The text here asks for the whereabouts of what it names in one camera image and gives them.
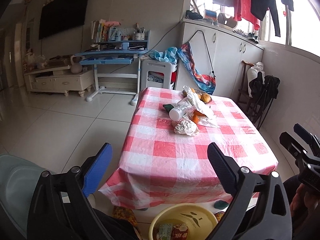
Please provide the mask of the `person's right hand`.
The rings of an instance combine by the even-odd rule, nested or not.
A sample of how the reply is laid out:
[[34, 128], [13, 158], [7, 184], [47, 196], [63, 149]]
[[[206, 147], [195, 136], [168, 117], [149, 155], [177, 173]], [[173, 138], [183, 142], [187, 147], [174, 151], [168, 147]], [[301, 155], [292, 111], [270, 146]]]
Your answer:
[[302, 206], [307, 208], [308, 213], [312, 213], [318, 205], [319, 194], [313, 193], [312, 189], [308, 186], [300, 184], [290, 204], [291, 216], [293, 217]]

